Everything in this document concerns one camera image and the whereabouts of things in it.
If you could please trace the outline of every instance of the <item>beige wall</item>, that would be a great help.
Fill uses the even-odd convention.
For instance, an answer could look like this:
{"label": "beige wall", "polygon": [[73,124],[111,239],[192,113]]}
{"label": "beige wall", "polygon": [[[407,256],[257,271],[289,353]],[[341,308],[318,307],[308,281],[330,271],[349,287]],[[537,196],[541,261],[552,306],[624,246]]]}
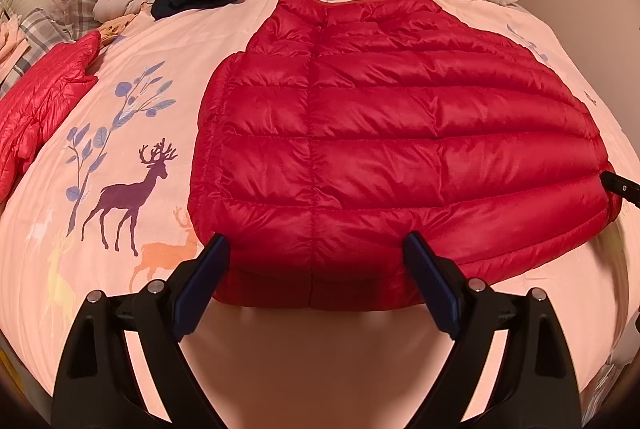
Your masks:
{"label": "beige wall", "polygon": [[640,0],[521,0],[556,33],[640,153]]}

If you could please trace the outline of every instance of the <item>silver screw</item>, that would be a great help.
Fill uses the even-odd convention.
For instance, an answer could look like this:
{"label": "silver screw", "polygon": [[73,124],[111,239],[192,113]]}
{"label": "silver screw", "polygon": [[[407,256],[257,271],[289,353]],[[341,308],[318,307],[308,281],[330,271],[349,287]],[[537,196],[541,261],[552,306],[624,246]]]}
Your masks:
{"label": "silver screw", "polygon": [[92,290],[86,295],[86,300],[89,303],[97,303],[102,297],[102,292],[100,290]]}
{"label": "silver screw", "polygon": [[152,294],[157,294],[164,290],[164,281],[162,279],[154,279],[151,283],[146,285],[146,289]]}
{"label": "silver screw", "polygon": [[537,301],[544,301],[546,299],[546,292],[542,288],[532,288],[531,295],[533,299]]}
{"label": "silver screw", "polygon": [[482,292],[486,288],[486,283],[479,277],[472,277],[468,281],[468,286],[474,292]]}

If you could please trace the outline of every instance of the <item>purple deer print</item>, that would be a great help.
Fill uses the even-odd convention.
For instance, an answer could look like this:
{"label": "purple deer print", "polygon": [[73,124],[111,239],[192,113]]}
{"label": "purple deer print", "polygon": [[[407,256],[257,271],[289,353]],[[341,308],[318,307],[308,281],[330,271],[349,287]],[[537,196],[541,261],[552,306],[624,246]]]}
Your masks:
{"label": "purple deer print", "polygon": [[118,223],[116,244],[113,248],[119,250],[118,241],[120,239],[120,228],[127,218],[131,218],[129,224],[129,230],[131,232],[131,249],[135,256],[138,255],[136,244],[134,242],[134,231],[136,230],[136,223],[138,221],[138,212],[140,207],[144,205],[146,199],[151,194],[151,191],[156,186],[156,179],[160,177],[164,180],[167,177],[164,163],[177,157],[177,154],[175,154],[175,148],[171,149],[171,144],[169,144],[166,149],[164,148],[164,138],[162,139],[162,142],[156,144],[151,150],[149,160],[145,159],[146,148],[148,148],[148,146],[142,146],[142,149],[138,150],[140,161],[142,164],[146,164],[146,167],[149,170],[146,173],[145,179],[142,182],[135,182],[132,184],[108,185],[102,189],[97,205],[94,207],[94,210],[89,213],[89,216],[87,216],[87,219],[82,224],[81,241],[84,241],[84,226],[98,211],[102,210],[102,214],[100,214],[102,244],[105,249],[109,249],[109,244],[104,237],[104,217],[109,211],[111,211],[111,209],[126,209],[127,212],[120,220],[120,223]]}

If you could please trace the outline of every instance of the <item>red puffer jacket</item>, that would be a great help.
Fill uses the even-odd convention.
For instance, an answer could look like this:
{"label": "red puffer jacket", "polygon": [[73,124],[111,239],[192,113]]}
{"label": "red puffer jacket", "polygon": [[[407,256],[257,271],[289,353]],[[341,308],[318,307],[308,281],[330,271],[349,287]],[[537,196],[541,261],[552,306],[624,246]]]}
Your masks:
{"label": "red puffer jacket", "polygon": [[0,100],[0,202],[98,81],[84,74],[98,50],[97,30],[76,43],[55,45]]}
{"label": "red puffer jacket", "polygon": [[533,54],[430,0],[280,0],[213,73],[189,211],[228,237],[218,300],[393,309],[417,230],[468,276],[543,265],[620,211],[585,105]]}

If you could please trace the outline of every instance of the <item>bed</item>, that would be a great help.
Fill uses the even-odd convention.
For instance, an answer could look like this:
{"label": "bed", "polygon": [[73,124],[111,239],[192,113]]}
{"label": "bed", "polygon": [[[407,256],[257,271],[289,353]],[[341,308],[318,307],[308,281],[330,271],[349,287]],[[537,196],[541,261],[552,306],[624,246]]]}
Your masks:
{"label": "bed", "polygon": [[[202,247],[186,214],[197,110],[211,73],[229,54],[244,50],[277,1],[243,0],[159,22],[140,13],[90,67],[97,85],[13,191],[0,216],[0,329],[49,393],[66,334],[87,292],[140,289],[153,277],[167,277]],[[640,180],[634,149],[547,25],[522,8],[483,0],[433,1],[474,28],[523,45],[552,68],[589,109],[616,171]],[[129,102],[132,91],[145,100],[159,96],[152,101],[162,103],[157,113]],[[162,139],[177,156],[166,162],[166,178],[155,183],[131,228],[140,255],[129,247],[127,224],[118,250],[112,246],[119,230],[116,215],[105,218],[109,248],[104,248],[97,218],[87,221],[101,189],[144,179],[140,151]],[[581,390],[640,303],[640,265],[633,258],[640,249],[639,219],[640,212],[625,202],[618,219],[590,242],[495,286],[519,294],[533,286],[546,290]],[[484,409],[491,392],[504,340],[494,342],[468,416]],[[129,344],[145,401],[151,412],[163,415],[140,347],[133,338]],[[230,427],[299,427],[302,420],[307,427],[403,427],[451,342],[423,306],[327,313],[212,301],[198,330],[181,346]]]}

